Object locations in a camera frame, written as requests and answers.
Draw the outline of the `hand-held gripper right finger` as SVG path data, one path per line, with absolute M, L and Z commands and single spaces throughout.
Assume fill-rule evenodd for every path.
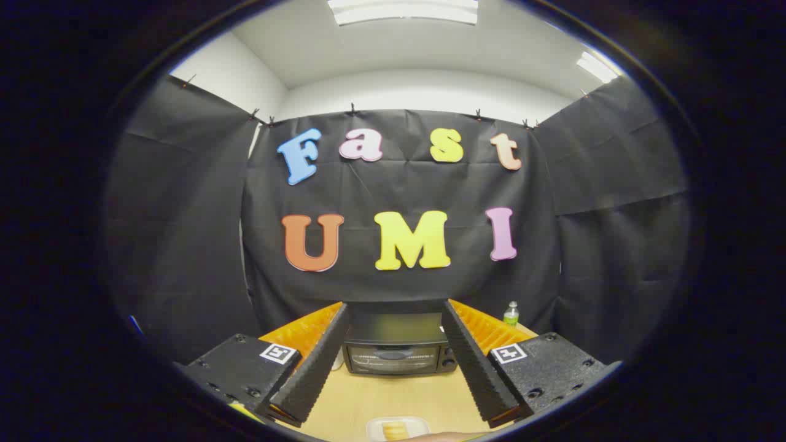
M 558 333 L 522 331 L 446 300 L 442 327 L 489 428 L 545 414 L 590 391 L 620 367 Z

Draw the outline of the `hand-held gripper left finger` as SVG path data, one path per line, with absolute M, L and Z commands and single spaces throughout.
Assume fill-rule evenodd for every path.
M 258 421 L 301 426 L 342 347 L 348 305 L 331 304 L 261 338 L 234 334 L 177 369 L 214 398 Z

